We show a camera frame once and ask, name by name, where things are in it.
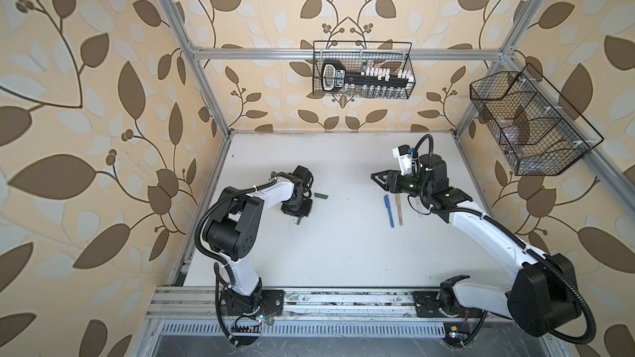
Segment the blue fountain pen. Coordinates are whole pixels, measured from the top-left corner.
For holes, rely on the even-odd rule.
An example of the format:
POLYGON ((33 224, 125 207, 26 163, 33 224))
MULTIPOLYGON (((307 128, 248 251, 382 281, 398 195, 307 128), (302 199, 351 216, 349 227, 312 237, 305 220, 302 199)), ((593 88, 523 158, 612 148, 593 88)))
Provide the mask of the blue fountain pen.
POLYGON ((386 194, 384 196, 384 203, 385 203, 385 208, 388 214, 388 218, 390 221, 390 227, 391 228, 395 228, 395 221, 394 221, 394 217, 393 217, 393 213, 392 213, 392 208, 391 208, 391 202, 390 202, 390 196, 388 194, 386 194))

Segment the beige fountain pen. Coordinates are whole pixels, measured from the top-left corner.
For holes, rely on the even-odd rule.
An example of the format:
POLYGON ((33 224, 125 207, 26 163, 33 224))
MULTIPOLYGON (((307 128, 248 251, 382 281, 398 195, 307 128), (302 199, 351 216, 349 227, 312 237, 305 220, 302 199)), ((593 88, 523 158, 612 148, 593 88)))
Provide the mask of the beige fountain pen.
POLYGON ((395 195, 395 204, 397 207, 399 224, 400 226, 403 226, 402 198, 400 194, 395 195))

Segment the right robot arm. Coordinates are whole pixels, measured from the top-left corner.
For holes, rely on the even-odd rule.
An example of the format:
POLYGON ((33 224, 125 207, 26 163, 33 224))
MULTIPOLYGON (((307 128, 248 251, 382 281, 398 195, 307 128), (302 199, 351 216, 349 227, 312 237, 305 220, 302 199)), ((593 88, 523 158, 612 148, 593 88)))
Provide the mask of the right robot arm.
POLYGON ((371 174, 393 195, 417 198, 429 215, 464 232, 493 257, 511 278, 510 284, 481 284, 467 274, 445 280, 430 305, 446 317, 476 309, 514 321, 533 337, 552 335, 573 345, 595 340, 597 325, 580 293, 575 268, 565 256, 549 255, 489 216, 473 198, 450 185, 446 162, 424 135, 415 146, 393 150, 398 170, 371 174))

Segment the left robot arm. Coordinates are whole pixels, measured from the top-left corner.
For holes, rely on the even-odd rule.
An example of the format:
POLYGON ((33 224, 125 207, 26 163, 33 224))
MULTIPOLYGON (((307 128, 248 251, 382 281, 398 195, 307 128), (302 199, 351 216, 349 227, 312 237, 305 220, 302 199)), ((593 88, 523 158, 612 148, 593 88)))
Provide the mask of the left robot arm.
POLYGON ((203 214, 194 230, 198 253, 214 261, 214 275, 223 286, 219 302, 230 316, 266 312, 262 280, 249 256, 256 244, 262 213, 279 205, 284 215, 306 218, 312 206, 314 176, 299 166, 292 173, 274 172, 251 188, 226 187, 203 214))

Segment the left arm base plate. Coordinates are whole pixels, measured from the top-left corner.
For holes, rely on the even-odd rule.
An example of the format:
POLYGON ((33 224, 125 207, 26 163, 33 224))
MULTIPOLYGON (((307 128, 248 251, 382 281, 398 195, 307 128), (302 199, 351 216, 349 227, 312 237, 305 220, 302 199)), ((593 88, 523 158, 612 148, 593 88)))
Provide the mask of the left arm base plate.
POLYGON ((278 317, 284 309, 285 292, 282 289, 256 289, 251 296, 233 290, 223 290, 221 304, 228 316, 278 317))

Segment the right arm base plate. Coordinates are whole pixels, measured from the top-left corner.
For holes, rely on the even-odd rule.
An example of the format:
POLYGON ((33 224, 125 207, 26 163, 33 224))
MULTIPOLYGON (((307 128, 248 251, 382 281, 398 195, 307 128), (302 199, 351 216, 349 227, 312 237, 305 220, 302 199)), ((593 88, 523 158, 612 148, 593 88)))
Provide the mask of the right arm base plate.
POLYGON ((451 291, 423 289, 412 293, 419 318, 476 319, 483 317, 480 309, 463 307, 451 291))

